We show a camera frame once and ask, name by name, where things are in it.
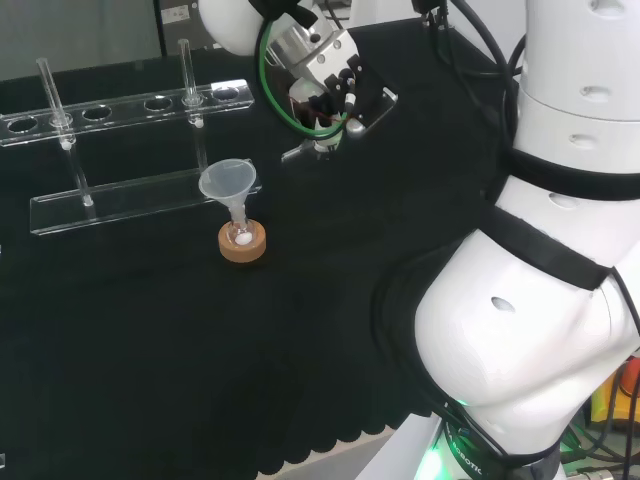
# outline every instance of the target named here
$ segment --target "black strap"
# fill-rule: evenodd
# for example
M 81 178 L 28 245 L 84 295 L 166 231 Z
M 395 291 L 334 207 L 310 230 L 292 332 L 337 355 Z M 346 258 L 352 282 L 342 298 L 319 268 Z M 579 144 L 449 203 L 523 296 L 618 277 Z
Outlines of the black strap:
M 584 290 L 600 287 L 611 272 L 495 205 L 485 209 L 480 230 L 523 262 Z
M 621 202 L 640 199 L 640 174 L 598 173 L 564 167 L 514 148 L 505 150 L 507 173 L 569 197 Z
M 288 13 L 304 28 L 311 28 L 318 21 L 318 17 L 312 11 L 298 5 L 299 2 L 300 0 L 249 0 L 253 8 L 270 22 L 275 22 Z

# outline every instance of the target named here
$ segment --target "green cable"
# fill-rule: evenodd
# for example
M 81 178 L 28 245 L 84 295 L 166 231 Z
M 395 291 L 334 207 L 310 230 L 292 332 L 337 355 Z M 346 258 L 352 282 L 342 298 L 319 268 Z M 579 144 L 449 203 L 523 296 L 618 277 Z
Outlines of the green cable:
M 262 35 L 262 38 L 260 39 L 260 59 L 258 62 L 260 82 L 262 83 L 262 88 L 264 89 L 267 99 L 269 100 L 269 102 L 271 103 L 275 111 L 282 117 L 282 119 L 285 120 L 287 123 L 289 123 L 293 128 L 304 133 L 305 135 L 310 135 L 312 137 L 315 137 L 315 140 L 324 140 L 325 138 L 330 137 L 337 130 L 342 128 L 342 125 L 338 124 L 333 127 L 326 128 L 324 130 L 312 130 L 311 128 L 307 128 L 301 125 L 297 120 L 294 120 L 293 118 L 291 118 L 291 116 L 289 116 L 289 114 L 282 109 L 280 104 L 276 101 L 273 94 L 271 93 L 271 90 L 269 89 L 264 64 L 265 64 L 265 57 L 267 55 L 267 46 L 269 45 L 269 36 L 271 34 L 271 26 L 272 26 L 272 23 L 269 23 L 269 25 L 264 31 L 264 34 Z M 347 120 L 347 114 L 343 113 L 342 122 L 345 122 L 346 120 Z

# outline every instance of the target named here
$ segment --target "black cloth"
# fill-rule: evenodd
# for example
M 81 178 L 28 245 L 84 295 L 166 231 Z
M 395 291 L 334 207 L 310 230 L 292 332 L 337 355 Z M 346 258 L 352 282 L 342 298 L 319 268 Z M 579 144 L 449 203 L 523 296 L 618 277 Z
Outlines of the black cloth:
M 248 480 L 428 413 L 374 348 L 369 301 L 397 258 L 475 228 L 496 135 L 420 22 L 354 37 L 400 100 L 331 160 L 281 165 L 299 140 L 255 86 L 250 110 L 207 119 L 209 161 L 251 158 L 263 183 L 247 206 L 268 233 L 254 266 L 222 259 L 215 204 L 32 236 L 29 199 L 73 183 L 55 141 L 0 149 L 0 478 Z M 193 60 L 199 84 L 254 78 L 249 58 Z M 181 85 L 177 58 L 55 78 L 66 103 Z M 40 91 L 0 84 L 0 111 L 43 108 Z M 499 82 L 479 92 L 498 105 Z M 81 135 L 78 152 L 99 185 L 193 168 L 191 138 L 162 122 Z M 450 254 L 421 264 L 418 298 Z M 414 304 L 398 303 L 399 325 Z

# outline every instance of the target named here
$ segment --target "hole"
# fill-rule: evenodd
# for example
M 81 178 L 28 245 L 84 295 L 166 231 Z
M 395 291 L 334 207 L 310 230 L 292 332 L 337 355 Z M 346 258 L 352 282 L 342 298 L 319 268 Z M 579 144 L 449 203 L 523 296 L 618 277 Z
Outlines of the hole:
M 624 6 L 620 0 L 591 0 L 589 8 L 601 17 L 619 18 L 624 15 Z
M 90 122 L 99 122 L 111 116 L 111 108 L 106 105 L 98 105 L 82 112 L 82 116 Z
M 606 103 L 611 97 L 611 90 L 606 87 L 584 87 L 580 89 L 580 95 L 591 102 Z
M 507 302 L 503 298 L 492 297 L 491 303 L 493 303 L 493 306 L 496 307 L 496 309 L 500 310 L 501 312 L 516 313 L 516 309 L 513 307 L 513 305 L 511 305 L 509 302 Z
M 567 210 L 573 210 L 574 208 L 578 208 L 578 205 L 580 205 L 578 199 L 560 195 L 559 193 L 550 193 L 549 200 L 551 200 L 554 205 Z
M 38 121 L 33 117 L 22 117 L 13 120 L 7 125 L 11 133 L 27 133 L 38 125 Z
M 144 102 L 144 108 L 151 110 L 152 112 L 161 112 L 169 108 L 172 103 L 173 102 L 170 98 L 158 95 L 156 98 L 152 98 Z
M 584 148 L 586 150 L 592 150 L 598 143 L 595 137 L 591 135 L 575 134 L 569 136 L 569 141 L 578 148 Z
M 240 92 L 238 92 L 237 88 L 225 87 L 218 88 L 211 92 L 211 94 L 213 95 L 213 98 L 220 100 L 221 102 L 228 102 L 229 100 L 236 98 Z

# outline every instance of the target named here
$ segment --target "test tube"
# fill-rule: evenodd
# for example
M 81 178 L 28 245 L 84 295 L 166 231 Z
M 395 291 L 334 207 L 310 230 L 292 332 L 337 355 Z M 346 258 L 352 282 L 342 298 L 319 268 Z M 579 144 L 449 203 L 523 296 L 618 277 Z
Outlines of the test tube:
M 51 107 L 51 113 L 53 114 L 51 124 L 54 127 L 68 127 L 69 119 L 64 113 L 64 108 L 62 108 L 58 89 L 56 88 L 56 84 L 53 81 L 53 75 L 51 75 L 51 70 L 49 69 L 49 62 L 46 58 L 39 58 L 36 60 L 36 63 L 38 64 L 40 78 L 42 79 L 42 86 L 47 94 L 47 100 L 49 100 L 49 106 Z
M 193 129 L 193 143 L 196 147 L 196 158 L 198 159 L 198 168 L 200 173 L 204 172 L 209 167 L 209 161 L 207 160 L 207 147 L 204 143 L 204 129 Z
M 71 133 L 71 117 L 67 116 L 62 107 L 60 101 L 60 95 L 58 95 L 58 89 L 53 81 L 53 75 L 49 68 L 49 62 L 46 58 L 39 58 L 36 60 L 38 69 L 40 70 L 40 78 L 42 79 L 42 86 L 47 95 L 49 106 L 51 107 L 51 125 L 54 126 L 60 132 L 60 146 L 66 152 L 67 162 L 73 176 L 73 181 L 76 184 L 82 203 L 85 207 L 93 206 L 93 199 L 89 194 L 89 186 L 87 179 L 84 175 L 84 171 L 80 166 L 78 160 L 78 154 L 76 152 L 76 136 Z
M 196 79 L 193 74 L 193 63 L 191 63 L 191 49 L 189 48 L 189 40 L 182 38 L 178 40 L 180 46 L 180 59 L 182 60 L 182 78 L 184 79 L 185 96 L 182 103 L 187 108 L 195 108 L 202 105 L 204 98 L 198 93 L 196 87 Z M 204 127 L 204 119 L 202 114 L 189 115 L 189 123 L 197 128 Z

